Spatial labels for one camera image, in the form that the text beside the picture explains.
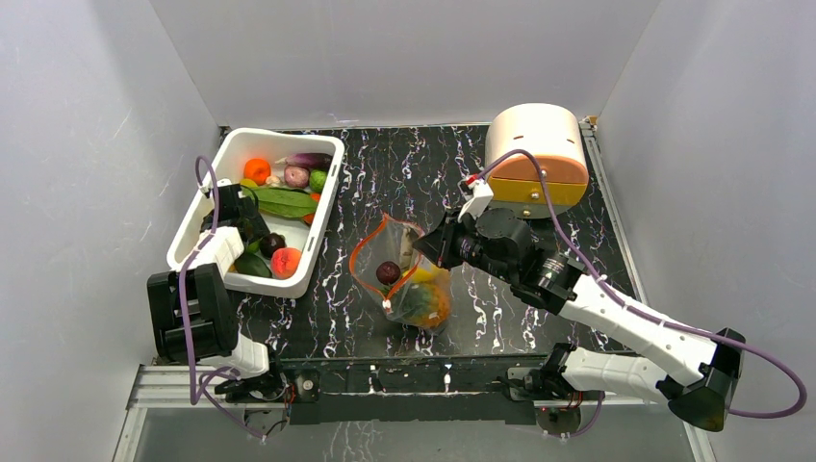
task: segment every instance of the green leaf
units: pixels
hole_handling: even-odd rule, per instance
[[[235,260],[235,271],[250,276],[272,277],[272,271],[264,260],[252,253],[243,253]]]
[[[261,212],[283,218],[303,218],[318,209],[318,202],[306,192],[285,188],[252,188],[258,195]]]

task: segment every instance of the gray wall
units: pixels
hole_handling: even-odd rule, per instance
[[[146,0],[0,14],[0,452],[110,460],[217,127]]]
[[[601,113],[603,163],[652,306],[731,326],[816,386],[816,3],[658,7]],[[749,357],[734,407],[776,410],[794,388]],[[813,460],[814,405],[732,417],[721,461]]]
[[[597,114],[658,0],[151,0],[216,122],[486,122]]]

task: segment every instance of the purple eggplant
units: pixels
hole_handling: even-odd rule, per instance
[[[293,154],[286,158],[286,165],[292,167],[308,168],[310,170],[328,170],[331,166],[332,156],[322,152],[302,152]]]

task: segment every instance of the black marble surface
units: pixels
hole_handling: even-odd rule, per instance
[[[557,342],[621,348],[600,332],[524,305],[506,284],[470,267],[451,272],[451,317],[440,335],[386,320],[379,305],[353,282],[351,250],[376,228],[383,213],[428,231],[439,223],[445,206],[464,203],[457,183],[483,167],[487,126],[306,133],[345,143],[335,209],[304,297],[233,293],[244,334],[271,344],[285,358],[547,353]],[[601,273],[631,294],[594,174],[580,203],[559,217]],[[556,240],[549,219],[532,225],[543,239]]]

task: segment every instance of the plastic bin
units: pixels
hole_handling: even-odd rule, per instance
[[[326,223],[334,206],[338,186],[337,176],[343,163],[345,146],[342,141],[333,137],[285,135],[269,130],[240,128],[227,135],[221,149],[216,154],[213,169],[217,178],[229,178],[233,183],[238,183],[243,179],[243,166],[249,159],[266,159],[272,165],[272,172],[283,178],[285,165],[276,164],[276,162],[299,152],[323,152],[333,156],[312,226],[297,219],[263,214],[271,232],[283,235],[286,238],[287,246],[302,250],[303,254],[297,271],[288,279],[272,279],[228,272],[224,276],[224,284],[228,289],[286,298],[298,298],[306,293],[320,245],[323,242]],[[181,268],[182,263],[192,251],[192,247],[198,241],[202,220],[212,210],[212,202],[205,199],[203,194],[197,193],[167,252],[167,263],[172,269]]]

